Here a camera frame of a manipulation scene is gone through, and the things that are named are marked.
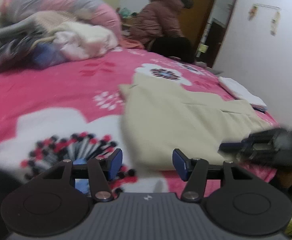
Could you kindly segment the blue denim jeans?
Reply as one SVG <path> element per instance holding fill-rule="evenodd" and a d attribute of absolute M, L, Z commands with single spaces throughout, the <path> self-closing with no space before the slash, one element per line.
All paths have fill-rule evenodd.
<path fill-rule="evenodd" d="M 67 61 L 65 56 L 51 43 L 38 43 L 33 49 L 30 60 L 34 69 L 46 69 Z"/>

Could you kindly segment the salmon orange cloth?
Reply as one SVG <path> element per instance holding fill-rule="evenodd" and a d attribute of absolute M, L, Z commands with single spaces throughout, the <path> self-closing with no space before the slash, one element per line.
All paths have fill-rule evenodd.
<path fill-rule="evenodd" d="M 121 41 L 121 46 L 127 49 L 144 49 L 144 46 L 141 44 L 141 42 L 129 38 L 124 38 Z"/>

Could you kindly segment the plaid flannel shirt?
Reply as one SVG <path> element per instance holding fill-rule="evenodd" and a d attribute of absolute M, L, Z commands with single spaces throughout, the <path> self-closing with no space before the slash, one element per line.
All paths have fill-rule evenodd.
<path fill-rule="evenodd" d="M 0 71 L 8 70 L 33 50 L 43 35 L 20 35 L 7 40 L 0 39 Z"/>

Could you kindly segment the cream fleece garment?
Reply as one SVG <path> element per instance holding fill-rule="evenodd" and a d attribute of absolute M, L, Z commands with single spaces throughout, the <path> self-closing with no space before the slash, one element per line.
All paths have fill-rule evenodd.
<path fill-rule="evenodd" d="M 118 46 L 116 35 L 100 25 L 90 25 L 80 22 L 64 22 L 51 31 L 55 35 L 58 31 L 72 31 L 81 39 L 81 46 L 89 58 L 104 56 L 109 50 Z"/>

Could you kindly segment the grey sweater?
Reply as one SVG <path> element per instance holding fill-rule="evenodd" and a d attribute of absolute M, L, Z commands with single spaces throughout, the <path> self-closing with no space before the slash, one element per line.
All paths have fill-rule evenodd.
<path fill-rule="evenodd" d="M 39 31 L 45 33 L 44 28 L 37 24 L 34 19 L 24 19 L 18 23 L 0 28 L 0 37 L 10 37 L 26 32 L 27 34 Z"/>

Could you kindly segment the pink checkered knit blanket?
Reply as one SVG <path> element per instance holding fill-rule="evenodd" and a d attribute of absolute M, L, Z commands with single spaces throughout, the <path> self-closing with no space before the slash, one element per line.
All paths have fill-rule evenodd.
<path fill-rule="evenodd" d="M 31 19 L 36 27 L 45 33 L 49 33 L 64 22 L 76 22 L 78 20 L 74 14 L 66 11 L 40 11 L 31 15 Z"/>

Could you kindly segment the pink floral bed blanket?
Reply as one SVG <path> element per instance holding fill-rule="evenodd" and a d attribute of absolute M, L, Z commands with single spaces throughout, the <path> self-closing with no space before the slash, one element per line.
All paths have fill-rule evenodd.
<path fill-rule="evenodd" d="M 32 174 L 26 161 L 38 141 L 88 132 L 114 141 L 123 150 L 124 169 L 134 168 L 123 141 L 124 110 L 119 85 L 135 73 L 172 78 L 193 92 L 231 96 L 210 72 L 141 49 L 117 47 L 104 57 L 63 63 L 44 70 L 0 74 L 0 170 L 19 181 Z"/>

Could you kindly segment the brown wooden door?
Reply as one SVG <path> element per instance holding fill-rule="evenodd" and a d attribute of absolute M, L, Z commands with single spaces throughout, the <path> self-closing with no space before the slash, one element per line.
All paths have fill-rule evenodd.
<path fill-rule="evenodd" d="M 183 35 L 190 40 L 193 48 L 198 45 L 199 35 L 203 33 L 203 26 L 207 22 L 208 12 L 212 0 L 193 0 L 191 9 L 183 9 L 179 15 L 180 27 Z"/>

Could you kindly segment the person in mauve puffer coat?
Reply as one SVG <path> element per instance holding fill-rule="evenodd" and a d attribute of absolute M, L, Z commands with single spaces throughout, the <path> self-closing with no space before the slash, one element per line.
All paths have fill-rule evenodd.
<path fill-rule="evenodd" d="M 193 0 L 149 0 L 130 27 L 129 38 L 149 52 L 194 63 L 192 44 L 183 35 L 178 19 L 183 9 L 193 5 Z"/>

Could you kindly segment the white pale pink garment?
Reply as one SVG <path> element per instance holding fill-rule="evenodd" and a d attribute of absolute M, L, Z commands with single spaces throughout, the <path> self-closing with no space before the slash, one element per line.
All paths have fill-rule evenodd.
<path fill-rule="evenodd" d="M 56 32 L 53 44 L 69 61 L 81 61 L 89 58 L 89 55 L 81 46 L 80 37 L 72 31 Z"/>

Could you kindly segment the folded white towel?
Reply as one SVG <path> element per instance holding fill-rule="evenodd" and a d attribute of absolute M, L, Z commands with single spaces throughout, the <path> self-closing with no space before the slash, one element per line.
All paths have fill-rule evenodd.
<path fill-rule="evenodd" d="M 261 112 L 267 111 L 267 105 L 263 100 L 251 94 L 243 85 L 228 77 L 218 77 L 219 85 L 230 95 L 238 100 L 246 100 L 254 109 Z"/>

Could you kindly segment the beige zip-up jacket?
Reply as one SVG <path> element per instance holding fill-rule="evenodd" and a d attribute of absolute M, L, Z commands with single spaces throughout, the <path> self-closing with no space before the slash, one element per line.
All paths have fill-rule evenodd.
<path fill-rule="evenodd" d="M 125 101 L 122 133 L 133 161 L 151 170 L 173 169 L 173 150 L 221 165 L 224 141 L 240 141 L 271 128 L 245 100 L 224 101 L 213 93 L 191 92 L 179 84 L 135 74 L 121 84 Z"/>

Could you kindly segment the pink grey rolled duvet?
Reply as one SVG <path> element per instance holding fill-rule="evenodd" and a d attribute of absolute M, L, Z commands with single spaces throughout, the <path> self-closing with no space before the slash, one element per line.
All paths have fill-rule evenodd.
<path fill-rule="evenodd" d="M 122 40 L 119 16 L 103 0 L 4 0 L 1 6 L 2 14 L 14 23 L 40 11 L 68 12 L 81 21 L 111 30 Z"/>

